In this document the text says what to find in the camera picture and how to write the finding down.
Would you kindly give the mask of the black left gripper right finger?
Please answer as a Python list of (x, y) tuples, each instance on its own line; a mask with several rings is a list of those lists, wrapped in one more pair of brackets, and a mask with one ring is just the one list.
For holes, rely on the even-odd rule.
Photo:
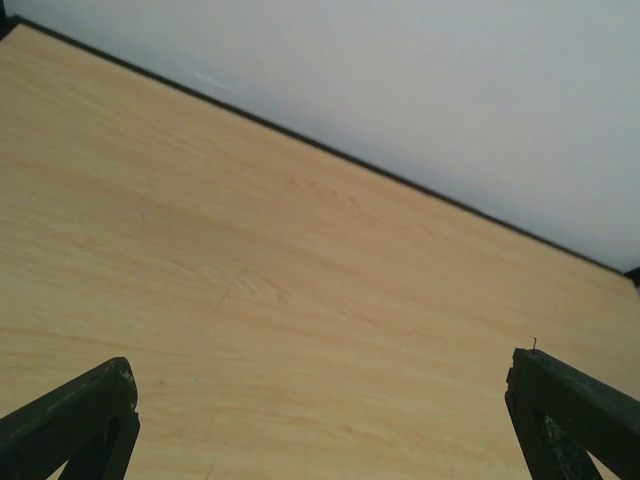
[(639, 402), (539, 349), (517, 348), (505, 402), (533, 479), (639, 477)]

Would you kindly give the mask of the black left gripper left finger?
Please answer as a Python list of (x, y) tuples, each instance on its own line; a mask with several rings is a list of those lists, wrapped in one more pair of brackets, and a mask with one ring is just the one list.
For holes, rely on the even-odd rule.
[(140, 431), (129, 361), (115, 357), (1, 419), (1, 477), (122, 479)]

